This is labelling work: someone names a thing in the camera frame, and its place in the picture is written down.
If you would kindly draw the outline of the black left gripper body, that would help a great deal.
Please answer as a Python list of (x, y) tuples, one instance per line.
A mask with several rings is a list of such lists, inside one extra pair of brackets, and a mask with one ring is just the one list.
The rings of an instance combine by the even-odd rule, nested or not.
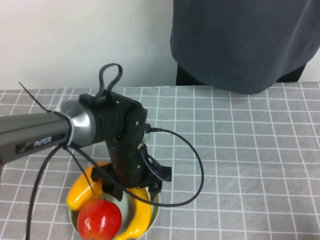
[(91, 162), (91, 179), (103, 189), (161, 189), (163, 166), (152, 156), (111, 156), (109, 163)]

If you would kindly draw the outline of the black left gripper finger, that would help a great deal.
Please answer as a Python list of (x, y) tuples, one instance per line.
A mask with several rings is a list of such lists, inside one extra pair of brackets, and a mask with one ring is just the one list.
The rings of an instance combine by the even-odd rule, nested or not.
[(104, 193), (113, 196), (119, 202), (121, 202), (123, 199), (123, 190), (113, 183), (103, 182), (101, 190)]
[(161, 192), (160, 184), (152, 184), (148, 187), (148, 193), (150, 196), (150, 200), (154, 200), (155, 197)]

